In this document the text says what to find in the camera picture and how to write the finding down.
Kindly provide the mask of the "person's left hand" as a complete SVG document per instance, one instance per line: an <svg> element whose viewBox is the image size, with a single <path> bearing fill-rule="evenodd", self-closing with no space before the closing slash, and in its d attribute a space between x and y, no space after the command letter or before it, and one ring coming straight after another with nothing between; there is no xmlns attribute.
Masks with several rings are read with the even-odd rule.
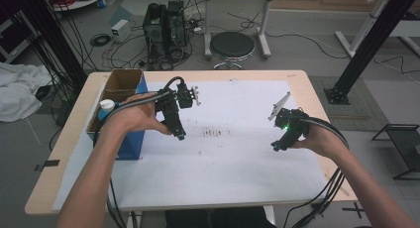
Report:
<svg viewBox="0 0 420 228"><path fill-rule="evenodd" d="M153 94L130 96L123 102L123 106L150 96ZM169 129L157 119L156 104L153 101L130 105L110 115L100 129L98 141L120 142L129 132L145 130L155 130L170 135Z"/></svg>

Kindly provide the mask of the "white table mat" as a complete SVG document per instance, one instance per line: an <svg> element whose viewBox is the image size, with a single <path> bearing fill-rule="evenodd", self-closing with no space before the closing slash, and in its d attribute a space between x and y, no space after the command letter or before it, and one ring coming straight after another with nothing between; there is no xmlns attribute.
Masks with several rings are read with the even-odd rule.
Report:
<svg viewBox="0 0 420 228"><path fill-rule="evenodd" d="M300 202L322 196L314 153L275 151L274 103L295 107L284 80L197 81L198 105L180 112L184 140L148 131L136 161L118 161L111 196L124 210Z"/></svg>

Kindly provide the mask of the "black computer tower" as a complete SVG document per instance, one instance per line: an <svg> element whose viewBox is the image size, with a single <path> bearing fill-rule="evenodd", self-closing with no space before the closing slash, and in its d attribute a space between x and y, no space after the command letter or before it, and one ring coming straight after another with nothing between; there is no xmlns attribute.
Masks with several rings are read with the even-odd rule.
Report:
<svg viewBox="0 0 420 228"><path fill-rule="evenodd" d="M143 30L148 46L148 70L159 69L159 63L166 58L168 36L167 18L164 4L151 3L143 22Z"/></svg>
<svg viewBox="0 0 420 228"><path fill-rule="evenodd" d="M166 17L168 20L168 50L167 54L171 55L171 50L179 49L187 45L186 24L184 16L184 2L169 1L166 8Z"/></svg>

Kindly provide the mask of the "blue bottle with white cap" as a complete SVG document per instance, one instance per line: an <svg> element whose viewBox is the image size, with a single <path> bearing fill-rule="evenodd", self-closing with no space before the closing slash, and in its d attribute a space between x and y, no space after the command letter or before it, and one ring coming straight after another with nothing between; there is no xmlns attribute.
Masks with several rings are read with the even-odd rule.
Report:
<svg viewBox="0 0 420 228"><path fill-rule="evenodd" d="M111 99L104 99L99 102L97 118L102 121L115 107L116 103Z"/></svg>

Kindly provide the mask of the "black metal post with base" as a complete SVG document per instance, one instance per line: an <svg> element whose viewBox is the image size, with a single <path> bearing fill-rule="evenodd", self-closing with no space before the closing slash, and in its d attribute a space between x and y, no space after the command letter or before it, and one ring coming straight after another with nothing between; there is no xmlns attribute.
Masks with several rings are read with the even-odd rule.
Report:
<svg viewBox="0 0 420 228"><path fill-rule="evenodd" d="M346 69L324 92L330 104L348 104L351 88L415 0L388 0Z"/></svg>

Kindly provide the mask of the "round white table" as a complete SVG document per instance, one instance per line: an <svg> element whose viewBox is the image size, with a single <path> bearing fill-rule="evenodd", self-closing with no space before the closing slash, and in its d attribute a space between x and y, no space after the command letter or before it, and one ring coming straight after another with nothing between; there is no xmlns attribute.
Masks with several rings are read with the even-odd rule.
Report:
<svg viewBox="0 0 420 228"><path fill-rule="evenodd" d="M91 4L96 4L99 8L105 6L105 0L51 0L51 3L56 12L79 9Z"/></svg>

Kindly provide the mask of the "person's legs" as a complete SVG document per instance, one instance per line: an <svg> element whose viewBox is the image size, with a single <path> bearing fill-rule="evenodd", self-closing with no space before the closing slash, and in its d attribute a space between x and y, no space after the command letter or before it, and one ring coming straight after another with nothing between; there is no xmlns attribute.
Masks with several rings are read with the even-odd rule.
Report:
<svg viewBox="0 0 420 228"><path fill-rule="evenodd" d="M167 210L166 228L276 228L262 206Z"/></svg>

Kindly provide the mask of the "small white box device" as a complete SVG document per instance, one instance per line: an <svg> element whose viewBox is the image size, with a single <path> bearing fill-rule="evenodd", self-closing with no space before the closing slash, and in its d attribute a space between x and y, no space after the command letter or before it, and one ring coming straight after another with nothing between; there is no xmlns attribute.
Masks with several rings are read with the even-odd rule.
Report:
<svg viewBox="0 0 420 228"><path fill-rule="evenodd" d="M111 28L114 40L123 43L131 35L131 27L128 20L122 19Z"/></svg>

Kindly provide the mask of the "dark shelf unit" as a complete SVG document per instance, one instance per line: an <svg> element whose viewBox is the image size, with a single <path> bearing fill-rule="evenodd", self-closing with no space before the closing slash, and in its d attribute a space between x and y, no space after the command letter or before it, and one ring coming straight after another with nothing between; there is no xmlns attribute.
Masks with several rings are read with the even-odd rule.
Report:
<svg viewBox="0 0 420 228"><path fill-rule="evenodd" d="M11 16L0 13L0 62L11 63L29 45L34 28L22 10Z"/></svg>

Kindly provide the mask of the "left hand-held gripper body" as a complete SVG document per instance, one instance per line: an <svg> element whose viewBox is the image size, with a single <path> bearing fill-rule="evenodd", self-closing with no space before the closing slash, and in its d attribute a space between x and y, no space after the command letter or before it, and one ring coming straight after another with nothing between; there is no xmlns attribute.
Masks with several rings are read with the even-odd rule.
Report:
<svg viewBox="0 0 420 228"><path fill-rule="evenodd" d="M156 112L162 113L163 120L161 122L163 125L174 137L182 141L186 136L186 132L179 118L179 109L192 107L195 99L193 91L188 89L184 82L180 82L176 90L165 87L158 93L161 94L161 98L156 102Z"/></svg>

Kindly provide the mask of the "black tape cross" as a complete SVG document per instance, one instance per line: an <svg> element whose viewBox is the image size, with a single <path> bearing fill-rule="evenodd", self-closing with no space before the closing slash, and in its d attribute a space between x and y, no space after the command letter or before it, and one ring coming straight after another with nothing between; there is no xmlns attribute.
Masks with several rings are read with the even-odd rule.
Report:
<svg viewBox="0 0 420 228"><path fill-rule="evenodd" d="M362 213L364 210L355 201L351 207L343 207L342 210L345 212L355 212L360 219L363 218Z"/></svg>

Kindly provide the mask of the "black tape strip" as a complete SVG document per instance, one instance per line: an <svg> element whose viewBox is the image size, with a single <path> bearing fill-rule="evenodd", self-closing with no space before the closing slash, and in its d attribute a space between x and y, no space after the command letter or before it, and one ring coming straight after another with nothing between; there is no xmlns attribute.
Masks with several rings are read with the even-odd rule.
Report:
<svg viewBox="0 0 420 228"><path fill-rule="evenodd" d="M43 171L44 168L48 167L57 167L59 165L60 160L47 160L44 161L42 164L37 164L35 166L34 171Z"/></svg>

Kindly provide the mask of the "white cloth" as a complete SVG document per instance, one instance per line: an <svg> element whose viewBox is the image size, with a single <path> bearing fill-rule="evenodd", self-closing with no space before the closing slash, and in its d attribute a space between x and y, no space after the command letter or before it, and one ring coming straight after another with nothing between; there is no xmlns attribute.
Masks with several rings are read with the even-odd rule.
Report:
<svg viewBox="0 0 420 228"><path fill-rule="evenodd" d="M0 62L0 122L15 122L35 113L42 106L37 91L52 80L44 65Z"/></svg>

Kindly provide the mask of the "white metal table frame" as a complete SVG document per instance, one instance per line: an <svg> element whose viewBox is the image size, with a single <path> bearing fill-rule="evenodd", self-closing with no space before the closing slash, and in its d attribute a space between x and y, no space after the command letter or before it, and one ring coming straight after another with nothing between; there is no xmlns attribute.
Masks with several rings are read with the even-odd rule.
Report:
<svg viewBox="0 0 420 228"><path fill-rule="evenodd" d="M342 32L337 31L335 33L336 38L339 40L349 57L353 57L355 55L357 49L360 47L364 38L368 35L368 32L389 0L367 1L375 1L376 4L367 15L366 20L360 27L354 39L349 43ZM413 53L420 57L420 46L413 41L413 38L420 38L420 20L400 20L394 30L390 33L390 36L399 38Z"/></svg>

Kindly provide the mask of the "person's right hand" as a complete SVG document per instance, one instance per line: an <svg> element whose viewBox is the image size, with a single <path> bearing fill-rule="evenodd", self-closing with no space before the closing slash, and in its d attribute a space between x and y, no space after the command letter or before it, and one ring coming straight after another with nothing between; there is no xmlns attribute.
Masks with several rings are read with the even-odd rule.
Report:
<svg viewBox="0 0 420 228"><path fill-rule="evenodd" d="M292 149L309 149L316 154L336 162L350 154L340 138L331 131L318 125L311 125L309 134L302 141L295 142Z"/></svg>

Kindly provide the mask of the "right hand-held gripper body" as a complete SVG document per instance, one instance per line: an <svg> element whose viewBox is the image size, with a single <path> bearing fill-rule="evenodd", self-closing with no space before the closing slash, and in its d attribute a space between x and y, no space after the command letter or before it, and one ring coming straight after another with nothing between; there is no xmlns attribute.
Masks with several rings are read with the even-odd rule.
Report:
<svg viewBox="0 0 420 228"><path fill-rule="evenodd" d="M309 133L309 125L306 122L309 116L301 109L281 108L276 115L274 126L284 131L284 134L277 141L271 143L273 149L278 151L286 151L298 139Z"/></svg>

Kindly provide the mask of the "blue cardboard box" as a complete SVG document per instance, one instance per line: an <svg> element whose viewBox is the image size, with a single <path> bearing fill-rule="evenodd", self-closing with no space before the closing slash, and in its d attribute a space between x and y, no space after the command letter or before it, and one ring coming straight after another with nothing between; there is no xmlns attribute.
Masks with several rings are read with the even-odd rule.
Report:
<svg viewBox="0 0 420 228"><path fill-rule="evenodd" d="M94 104L93 116L86 129L87 135L91 139L94 139L95 131L101 122L97 118L99 102L101 100L113 100L116 103L115 109L128 97L138 93L146 93L147 91L148 86L144 74L140 69L114 69L99 91ZM144 131L128 133L122 142L117 159L119 161L138 160L140 158L144 136Z"/></svg>

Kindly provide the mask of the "black round stool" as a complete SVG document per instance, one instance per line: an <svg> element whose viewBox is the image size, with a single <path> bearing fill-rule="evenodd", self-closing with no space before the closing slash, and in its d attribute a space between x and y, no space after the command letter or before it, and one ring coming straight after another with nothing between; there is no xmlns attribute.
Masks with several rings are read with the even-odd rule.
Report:
<svg viewBox="0 0 420 228"><path fill-rule="evenodd" d="M253 39L240 32L223 32L215 35L210 41L210 52L213 57L221 62L213 66L220 69L225 66L227 69L242 69L240 61L250 58L255 50Z"/></svg>

